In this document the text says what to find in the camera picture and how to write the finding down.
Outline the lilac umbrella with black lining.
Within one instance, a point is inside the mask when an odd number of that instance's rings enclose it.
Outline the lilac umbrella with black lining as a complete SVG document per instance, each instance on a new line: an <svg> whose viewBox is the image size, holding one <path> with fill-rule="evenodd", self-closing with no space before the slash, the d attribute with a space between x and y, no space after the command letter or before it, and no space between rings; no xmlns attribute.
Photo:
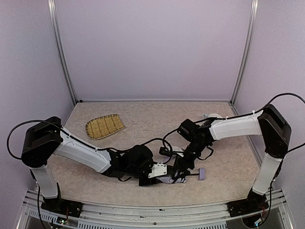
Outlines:
<svg viewBox="0 0 305 229"><path fill-rule="evenodd" d="M179 184L186 183L188 177L196 177L198 180L205 180L206 170L205 168L199 168L197 173L190 173L184 177L178 176L178 178L172 178L170 175L157 177L157 181L164 184Z"/></svg>

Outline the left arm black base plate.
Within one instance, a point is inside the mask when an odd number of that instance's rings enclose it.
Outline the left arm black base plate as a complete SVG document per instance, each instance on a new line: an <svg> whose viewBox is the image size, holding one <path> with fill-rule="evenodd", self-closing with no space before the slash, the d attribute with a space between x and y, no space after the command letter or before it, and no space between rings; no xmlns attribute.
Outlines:
<svg viewBox="0 0 305 229"><path fill-rule="evenodd" d="M75 218L80 217L82 207L81 202L59 198L44 199L41 204L43 210Z"/></svg>

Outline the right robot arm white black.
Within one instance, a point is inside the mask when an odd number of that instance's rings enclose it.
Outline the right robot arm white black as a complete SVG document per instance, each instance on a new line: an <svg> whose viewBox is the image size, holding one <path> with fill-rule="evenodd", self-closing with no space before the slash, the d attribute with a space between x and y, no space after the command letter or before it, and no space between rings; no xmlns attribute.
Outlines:
<svg viewBox="0 0 305 229"><path fill-rule="evenodd" d="M209 117L202 125L186 119L180 124L177 132L189 142L189 145L183 155L175 159L173 181L188 176L194 169L195 160L213 142L231 137L262 136L265 156L248 194L262 197L267 193L280 170L282 160L288 153L292 129L279 111L269 104L259 112L244 116Z"/></svg>

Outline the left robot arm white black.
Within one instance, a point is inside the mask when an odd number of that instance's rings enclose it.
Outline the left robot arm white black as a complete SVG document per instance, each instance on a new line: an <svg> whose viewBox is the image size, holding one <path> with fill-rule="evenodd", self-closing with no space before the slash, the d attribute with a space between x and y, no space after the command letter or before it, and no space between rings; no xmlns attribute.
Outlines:
<svg viewBox="0 0 305 229"><path fill-rule="evenodd" d="M62 127L61 119L53 116L36 121L26 131L21 154L22 162L30 168L45 199L60 198L59 185L47 166L52 155L66 157L117 179L128 176L150 180L167 174L167 166L154 162L147 146L136 145L123 151L98 148L72 135Z"/></svg>

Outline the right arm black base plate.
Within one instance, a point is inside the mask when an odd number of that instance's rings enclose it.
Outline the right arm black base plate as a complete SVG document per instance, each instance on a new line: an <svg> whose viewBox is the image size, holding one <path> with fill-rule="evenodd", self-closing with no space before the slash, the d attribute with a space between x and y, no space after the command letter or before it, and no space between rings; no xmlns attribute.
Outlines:
<svg viewBox="0 0 305 229"><path fill-rule="evenodd" d="M245 198L227 203L230 217L242 216L269 208L266 198Z"/></svg>

